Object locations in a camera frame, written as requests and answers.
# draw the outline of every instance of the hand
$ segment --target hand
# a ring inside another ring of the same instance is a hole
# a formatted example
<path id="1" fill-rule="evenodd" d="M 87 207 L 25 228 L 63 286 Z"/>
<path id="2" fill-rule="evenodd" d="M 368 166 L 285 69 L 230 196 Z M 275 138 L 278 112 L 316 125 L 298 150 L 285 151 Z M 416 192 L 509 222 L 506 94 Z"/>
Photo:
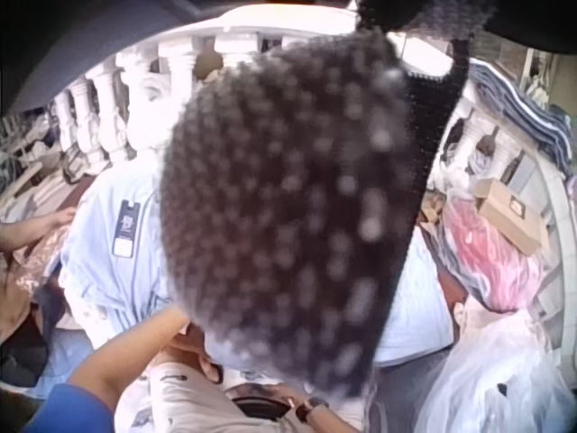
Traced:
<path id="1" fill-rule="evenodd" d="M 287 402 L 291 408 L 300 406 L 310 398 L 310 396 L 305 392 L 298 392 L 285 383 L 266 385 L 265 388 L 267 391 L 272 392 L 275 396 Z"/>
<path id="2" fill-rule="evenodd" d="M 66 209 L 50 214 L 50 220 L 55 227 L 60 227 L 71 223 L 74 215 L 76 215 L 76 208 L 67 207 Z"/>
<path id="3" fill-rule="evenodd" d="M 194 323 L 190 323 L 187 326 L 187 333 L 184 336 L 176 334 L 169 342 L 169 345 L 185 352 L 194 352 L 206 356 L 205 334 Z"/>

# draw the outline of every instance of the black polka dot fabric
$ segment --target black polka dot fabric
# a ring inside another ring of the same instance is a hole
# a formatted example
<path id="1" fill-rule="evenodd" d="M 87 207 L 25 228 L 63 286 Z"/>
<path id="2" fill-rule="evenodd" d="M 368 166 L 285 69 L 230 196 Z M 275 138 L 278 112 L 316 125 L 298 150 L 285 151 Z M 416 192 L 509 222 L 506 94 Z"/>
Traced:
<path id="1" fill-rule="evenodd" d="M 179 301 L 332 396 L 362 391 L 421 199 L 406 82 L 380 31 L 272 51 L 202 88 L 166 152 Z"/>

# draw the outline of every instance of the folded cloth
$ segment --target folded cloth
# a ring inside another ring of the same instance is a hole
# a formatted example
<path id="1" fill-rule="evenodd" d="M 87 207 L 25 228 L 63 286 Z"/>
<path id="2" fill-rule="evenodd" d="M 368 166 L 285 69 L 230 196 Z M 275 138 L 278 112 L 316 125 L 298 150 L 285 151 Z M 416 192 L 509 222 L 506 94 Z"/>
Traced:
<path id="1" fill-rule="evenodd" d="M 495 114 L 502 115 L 533 138 L 565 175 L 570 175 L 572 135 L 565 116 L 547 113 L 522 95 L 489 63 L 471 59 L 469 78 L 481 101 Z"/>
<path id="2" fill-rule="evenodd" d="M 437 279 L 435 261 L 418 227 L 380 338 L 374 363 L 397 365 L 453 342 L 453 321 Z"/>

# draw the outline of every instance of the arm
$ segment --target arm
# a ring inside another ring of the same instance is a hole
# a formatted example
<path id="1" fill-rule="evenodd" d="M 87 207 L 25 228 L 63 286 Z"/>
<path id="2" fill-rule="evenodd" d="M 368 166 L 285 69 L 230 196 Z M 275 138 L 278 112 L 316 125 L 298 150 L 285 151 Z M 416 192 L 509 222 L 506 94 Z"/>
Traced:
<path id="1" fill-rule="evenodd" d="M 68 383 L 96 395 L 114 412 L 124 389 L 187 323 L 176 307 L 157 313 L 96 350 Z"/>
<path id="2" fill-rule="evenodd" d="M 310 398 L 309 395 L 296 392 L 284 383 L 267 386 L 266 388 L 287 401 L 294 408 L 297 408 Z M 360 433 L 359 430 L 325 406 L 317 406 L 312 409 L 308 413 L 307 424 L 316 433 Z"/>
<path id="3" fill-rule="evenodd" d="M 50 230 L 71 222 L 75 212 L 69 207 L 19 223 L 0 224 L 0 253 L 11 253 L 43 238 Z"/>

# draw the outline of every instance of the white baluster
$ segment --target white baluster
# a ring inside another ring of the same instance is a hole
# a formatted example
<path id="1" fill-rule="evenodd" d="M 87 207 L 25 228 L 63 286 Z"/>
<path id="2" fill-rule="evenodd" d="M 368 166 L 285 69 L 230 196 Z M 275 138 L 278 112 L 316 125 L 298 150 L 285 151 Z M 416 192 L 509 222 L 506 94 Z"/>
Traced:
<path id="1" fill-rule="evenodd" d="M 116 63 L 124 68 L 122 80 L 130 92 L 128 141 L 139 157 L 163 147 L 170 139 L 173 125 L 172 117 L 167 117 L 169 76 L 149 72 L 157 58 L 156 47 L 139 45 L 116 55 Z"/>
<path id="2" fill-rule="evenodd" d="M 283 36 L 282 40 L 280 42 L 280 46 L 282 48 L 287 48 L 289 45 L 292 45 L 293 43 L 302 43 L 302 42 L 306 42 L 308 40 L 308 38 L 298 38 L 295 36 Z"/>
<path id="3" fill-rule="evenodd" d="M 195 66 L 198 44 L 192 37 L 162 41 L 159 44 L 159 55 L 169 63 L 170 94 L 179 111 L 197 88 L 197 83 L 192 78 L 192 69 Z"/>
<path id="4" fill-rule="evenodd" d="M 76 122 L 70 111 L 70 96 L 67 89 L 62 90 L 54 98 L 56 116 L 60 127 L 60 146 L 62 151 L 67 151 L 76 141 Z"/>
<path id="5" fill-rule="evenodd" d="M 259 37 L 256 33 L 220 33 L 215 38 L 215 51 L 222 54 L 225 68 L 233 68 L 241 61 L 251 61 L 259 52 Z"/>
<path id="6" fill-rule="evenodd" d="M 78 147 L 87 156 L 87 172 L 97 174 L 106 167 L 107 161 L 98 140 L 99 120 L 90 101 L 88 81 L 80 76 L 69 89 L 76 108 Z"/>
<path id="7" fill-rule="evenodd" d="M 518 157 L 520 152 L 521 146 L 515 137 L 499 129 L 495 136 L 495 152 L 487 177 L 500 180 L 508 165 Z"/>
<path id="8" fill-rule="evenodd" d="M 126 161 L 126 124 L 120 116 L 116 95 L 114 94 L 114 73 L 117 68 L 114 57 L 110 57 L 92 68 L 86 76 L 92 79 L 98 94 L 100 105 L 100 129 L 98 139 L 108 152 L 110 161 Z"/>
<path id="9" fill-rule="evenodd" d="M 475 150 L 477 143 L 485 135 L 492 134 L 495 124 L 490 117 L 474 111 L 463 125 L 463 136 L 457 144 L 453 160 L 450 163 L 451 170 L 465 170 L 469 164 L 469 156 Z"/>

